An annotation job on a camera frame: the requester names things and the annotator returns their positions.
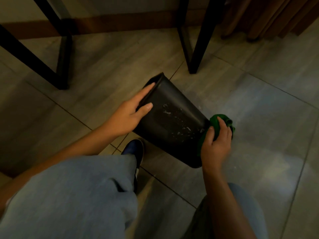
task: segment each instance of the light blue jeans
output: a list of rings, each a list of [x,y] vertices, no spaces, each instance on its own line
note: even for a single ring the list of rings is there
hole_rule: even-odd
[[[11,199],[0,222],[0,238],[125,238],[138,213],[135,168],[133,155],[78,157],[48,168]],[[258,239],[266,239],[257,202],[239,186],[229,186]],[[206,207],[204,199],[184,238],[211,233]],[[199,223],[194,230],[198,220],[207,226]]]

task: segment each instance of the navy blue sneaker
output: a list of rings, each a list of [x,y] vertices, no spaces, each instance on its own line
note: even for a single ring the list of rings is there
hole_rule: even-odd
[[[144,157],[144,143],[140,139],[133,139],[125,146],[121,154],[122,155],[133,154],[136,158],[136,169],[135,169],[135,178],[134,178],[134,192],[136,193],[137,182],[138,182],[137,181],[138,170]]]

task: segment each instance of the green cloth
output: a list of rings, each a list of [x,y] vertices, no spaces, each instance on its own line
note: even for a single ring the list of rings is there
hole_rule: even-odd
[[[232,134],[232,139],[233,139],[233,135],[234,135],[234,132],[235,132],[235,128],[233,127],[233,121],[230,120],[228,118],[228,116],[226,116],[224,114],[216,114],[216,115],[212,116],[209,119],[209,122],[211,123],[211,126],[213,126],[214,130],[215,130],[215,135],[214,135],[214,140],[213,141],[215,141],[218,138],[219,131],[220,131],[219,121],[218,121],[217,117],[220,117],[221,119],[223,119],[224,122],[226,123],[226,126],[230,127],[230,129],[232,130],[232,133],[233,133]],[[199,156],[199,157],[200,157],[200,151],[202,149],[202,144],[203,144],[203,142],[205,140],[207,131],[208,131],[208,128],[203,133],[202,137],[199,139],[198,144],[197,144],[197,156]]]

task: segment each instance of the wall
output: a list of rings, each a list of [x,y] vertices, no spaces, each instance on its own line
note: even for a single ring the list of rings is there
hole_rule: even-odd
[[[209,0],[189,0],[189,9],[205,8]],[[49,0],[62,18],[176,10],[179,0]],[[0,23],[47,20],[33,0],[0,0]]]

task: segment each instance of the right hand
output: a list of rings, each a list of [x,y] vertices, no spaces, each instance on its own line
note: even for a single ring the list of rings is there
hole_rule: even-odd
[[[203,171],[207,173],[221,172],[222,163],[230,152],[230,144],[232,142],[232,131],[230,127],[227,127],[220,117],[217,117],[217,119],[220,125],[217,140],[213,141],[215,131],[211,126],[207,131],[201,149]]]

